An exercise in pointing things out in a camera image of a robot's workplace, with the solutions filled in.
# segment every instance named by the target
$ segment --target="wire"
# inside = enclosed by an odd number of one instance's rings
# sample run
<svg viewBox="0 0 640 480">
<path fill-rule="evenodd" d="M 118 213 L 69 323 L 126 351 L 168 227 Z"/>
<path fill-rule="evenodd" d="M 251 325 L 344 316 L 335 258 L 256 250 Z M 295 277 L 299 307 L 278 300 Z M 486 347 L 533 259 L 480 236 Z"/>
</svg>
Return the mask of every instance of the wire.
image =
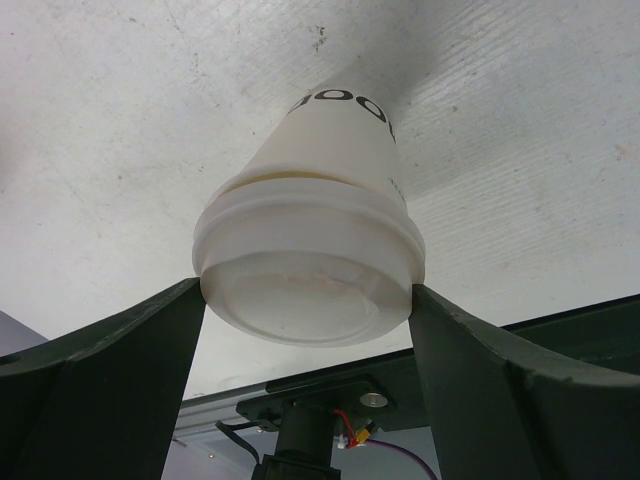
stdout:
<svg viewBox="0 0 640 480">
<path fill-rule="evenodd" d="M 229 430 L 233 430 L 235 432 L 238 430 L 245 430 L 251 427 L 257 427 L 259 424 L 258 422 L 244 422 L 244 423 L 235 423 L 231 425 L 229 425 L 228 423 L 223 423 L 223 425 L 229 427 Z"/>
<path fill-rule="evenodd" d="M 358 445 L 358 440 L 356 438 L 356 432 L 353 430 L 351 423 L 349 422 L 349 418 L 347 418 L 347 414 L 342 410 L 335 409 L 333 411 L 335 415 L 342 417 L 342 421 L 344 422 L 345 427 L 347 427 L 347 432 L 349 434 L 349 445 L 347 448 L 353 448 Z"/>
<path fill-rule="evenodd" d="M 219 420 L 216 422 L 216 428 L 220 430 L 224 435 L 226 435 L 226 437 L 229 440 L 231 440 L 233 443 L 235 443 L 239 447 L 244 448 L 247 452 L 249 452 L 255 459 L 256 465 L 259 465 L 260 456 L 258 455 L 258 451 L 255 448 L 253 448 L 253 445 L 251 445 L 249 442 L 247 442 L 245 439 L 241 438 L 237 433 L 234 432 L 234 430 L 249 428 L 248 426 L 245 427 L 243 425 L 245 424 L 227 425 L 225 423 L 222 423 Z"/>
<path fill-rule="evenodd" d="M 401 447 L 399 445 L 394 445 L 393 443 L 381 442 L 380 440 L 371 440 L 371 439 L 367 440 L 365 442 L 365 445 L 376 445 L 378 447 L 388 448 L 389 450 L 395 450 L 396 452 L 401 453 L 402 455 L 416 462 L 418 466 L 427 474 L 427 476 L 431 480 L 438 480 L 438 477 L 436 477 L 435 472 L 431 469 L 429 464 L 424 460 L 422 460 L 419 456 L 417 456 L 411 450 L 407 450 L 406 448 Z"/>
</svg>

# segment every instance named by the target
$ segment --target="black wire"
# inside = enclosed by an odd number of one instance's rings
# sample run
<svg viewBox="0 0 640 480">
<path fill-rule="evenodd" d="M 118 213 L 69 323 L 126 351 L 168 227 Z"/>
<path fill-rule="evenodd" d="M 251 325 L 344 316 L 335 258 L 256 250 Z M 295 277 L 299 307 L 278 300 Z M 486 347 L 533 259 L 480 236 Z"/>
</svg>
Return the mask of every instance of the black wire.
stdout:
<svg viewBox="0 0 640 480">
<path fill-rule="evenodd" d="M 229 427 L 229 430 L 233 430 L 235 432 L 237 430 L 245 430 L 247 428 L 257 427 L 259 424 L 258 422 L 244 422 L 244 423 L 235 423 L 232 425 L 229 425 L 228 423 L 224 423 L 223 425 Z"/>
<path fill-rule="evenodd" d="M 241 430 L 243 428 L 249 428 L 253 425 L 244 426 L 246 423 L 241 423 L 238 425 L 227 425 L 222 423 L 221 421 L 216 422 L 216 428 L 220 430 L 224 435 L 227 436 L 229 440 L 238 445 L 239 447 L 244 448 L 247 452 L 249 452 L 256 461 L 256 465 L 260 464 L 260 456 L 258 455 L 258 451 L 253 448 L 253 446 L 247 442 L 245 439 L 241 438 L 234 430 Z"/>
</svg>

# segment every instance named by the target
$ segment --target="screw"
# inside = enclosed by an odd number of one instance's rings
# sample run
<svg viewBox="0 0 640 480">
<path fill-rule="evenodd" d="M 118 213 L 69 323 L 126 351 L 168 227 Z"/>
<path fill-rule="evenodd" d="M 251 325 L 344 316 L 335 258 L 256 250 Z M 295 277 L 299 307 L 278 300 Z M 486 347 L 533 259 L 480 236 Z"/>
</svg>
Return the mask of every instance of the screw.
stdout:
<svg viewBox="0 0 640 480">
<path fill-rule="evenodd" d="M 360 397 L 360 403 L 369 408 L 383 408 L 389 405 L 389 400 L 384 395 L 370 392 Z"/>
</svg>

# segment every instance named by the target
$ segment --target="purple wire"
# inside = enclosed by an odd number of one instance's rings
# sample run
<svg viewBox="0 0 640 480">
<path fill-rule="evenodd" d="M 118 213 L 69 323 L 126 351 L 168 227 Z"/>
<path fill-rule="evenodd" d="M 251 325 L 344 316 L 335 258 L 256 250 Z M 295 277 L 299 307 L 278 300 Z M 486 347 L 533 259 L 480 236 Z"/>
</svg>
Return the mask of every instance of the purple wire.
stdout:
<svg viewBox="0 0 640 480">
<path fill-rule="evenodd" d="M 390 450 L 395 450 L 396 452 L 401 453 L 401 454 L 405 455 L 406 457 L 409 457 L 414 462 L 416 462 L 420 466 L 420 468 L 425 471 L 425 473 L 427 474 L 427 476 L 431 480 L 438 480 L 438 477 L 436 477 L 436 474 L 434 473 L 433 470 L 431 470 L 431 467 L 427 464 L 427 462 L 422 460 L 419 456 L 417 456 L 411 450 L 407 450 L 406 448 L 403 448 L 403 447 L 401 447 L 399 445 L 394 445 L 393 443 L 381 442 L 380 440 L 368 439 L 365 442 L 365 444 L 366 445 L 377 445 L 378 447 L 384 447 L 384 448 L 388 448 Z"/>
</svg>

